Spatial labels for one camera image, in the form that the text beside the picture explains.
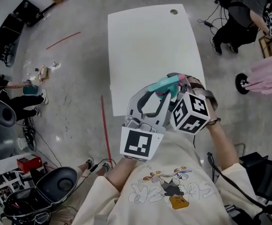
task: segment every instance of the sneaker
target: sneaker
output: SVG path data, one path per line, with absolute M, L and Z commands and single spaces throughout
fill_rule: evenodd
M 232 53 L 238 54 L 238 48 L 237 48 L 237 47 L 233 47 L 233 46 L 231 45 L 231 43 L 228 43 L 227 45 L 230 47 Z
M 88 170 L 90 170 L 93 167 L 94 164 L 94 159 L 89 157 L 86 161 L 86 163 L 88 163 Z
M 111 166 L 111 163 L 109 161 L 106 161 L 104 164 L 103 164 L 103 167 L 105 168 L 106 170 L 106 173 L 110 172 L 112 170 L 112 166 Z
M 216 46 L 215 43 L 214 43 L 214 41 L 213 41 L 213 38 L 210 38 L 210 43 L 211 43 L 211 45 L 212 45 L 212 47 L 213 47 L 214 52 L 215 52 L 217 55 L 221 56 L 221 55 L 222 55 L 222 50 L 221 50 L 220 45 L 219 45 L 219 46 Z
M 36 111 L 36 116 L 41 117 L 41 111 L 37 107 L 35 107 L 34 110 Z
M 46 90 L 42 89 L 42 93 L 41 93 L 41 97 L 43 98 L 43 104 L 47 105 L 48 104 L 48 99 L 47 99 L 47 95 L 46 95 Z

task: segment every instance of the black trousers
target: black trousers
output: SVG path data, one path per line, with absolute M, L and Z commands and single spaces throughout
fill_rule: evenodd
M 231 43 L 234 48 L 238 48 L 241 45 L 255 42 L 257 33 L 257 27 L 245 28 L 229 14 L 227 23 L 217 31 L 213 41 L 216 45 Z
M 35 110 L 25 110 L 25 107 L 34 106 L 41 104 L 43 102 L 43 97 L 39 96 L 21 96 L 15 97 L 8 103 L 10 107 L 16 113 L 16 121 L 25 119 L 28 117 L 33 117 L 36 115 Z

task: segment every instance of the gray concrete floor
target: gray concrete floor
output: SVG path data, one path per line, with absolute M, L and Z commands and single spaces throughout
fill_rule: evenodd
M 79 165 L 92 156 L 107 158 L 100 107 L 104 96 L 106 122 L 112 157 L 118 160 L 123 117 L 113 117 L 110 93 L 107 15 L 110 13 L 159 4 L 185 7 L 194 31 L 208 89 L 219 102 L 217 110 L 222 125 L 233 143 L 245 143 L 246 154 L 258 151 L 272 158 L 272 95 L 250 92 L 240 95 L 234 86 L 235 75 L 248 72 L 249 65 L 262 59 L 258 41 L 242 46 L 238 55 L 222 45 L 217 56 L 210 45 L 210 30 L 197 19 L 206 19 L 216 8 L 214 0 L 67 0 L 49 11 L 50 16 L 33 28 L 25 28 L 12 68 L 13 81 L 41 65 L 60 68 L 41 84 L 48 92 L 49 104 L 41 105 L 42 117 L 35 117 L 36 129 L 50 145 L 62 165 Z M 219 17 L 219 10 L 210 21 Z M 220 26 L 220 20 L 214 23 Z M 80 34 L 45 50 L 73 33 Z M 38 149 L 56 162 L 46 145 L 37 137 Z M 202 131 L 196 136 L 196 148 L 206 158 L 213 151 L 210 136 Z

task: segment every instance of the pink cloth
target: pink cloth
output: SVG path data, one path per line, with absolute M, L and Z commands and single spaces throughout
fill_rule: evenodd
M 252 74 L 248 77 L 249 84 L 245 89 L 263 94 L 272 93 L 272 56 L 256 62 L 252 68 Z

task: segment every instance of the white trash can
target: white trash can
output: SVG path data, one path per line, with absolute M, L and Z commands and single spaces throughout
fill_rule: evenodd
M 20 150 L 24 150 L 25 148 L 28 147 L 27 140 L 25 138 L 18 138 L 17 139 L 17 144 Z

